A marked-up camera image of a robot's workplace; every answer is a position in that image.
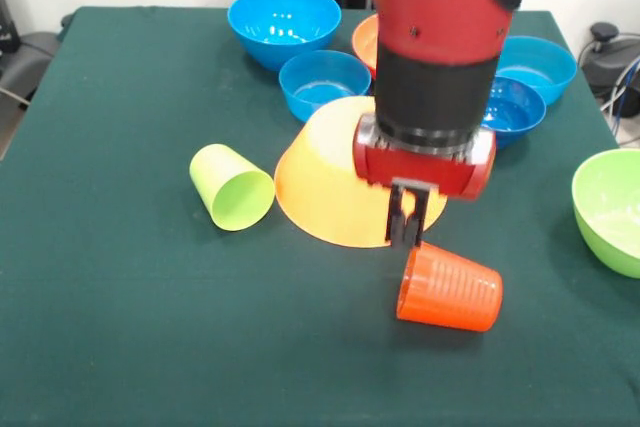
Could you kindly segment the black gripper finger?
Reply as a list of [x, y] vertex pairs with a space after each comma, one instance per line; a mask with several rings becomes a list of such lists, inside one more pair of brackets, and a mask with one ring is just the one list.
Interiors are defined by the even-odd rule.
[[424, 231], [425, 216], [428, 207], [429, 191], [416, 187], [407, 187], [407, 192], [414, 196], [414, 210], [405, 224], [405, 244], [409, 248], [419, 246]]
[[391, 247], [400, 247], [404, 244], [406, 217], [402, 210], [402, 198], [403, 188], [393, 184], [390, 189], [385, 234], [385, 240], [389, 242]]

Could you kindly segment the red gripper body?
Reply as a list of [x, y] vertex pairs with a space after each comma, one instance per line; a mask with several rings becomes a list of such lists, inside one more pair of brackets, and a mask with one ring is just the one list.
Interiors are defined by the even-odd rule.
[[475, 200], [488, 183], [496, 154], [494, 139], [480, 139], [465, 160], [382, 148], [353, 141], [357, 176], [367, 183], [390, 187], [393, 183], [436, 187], [450, 198]]

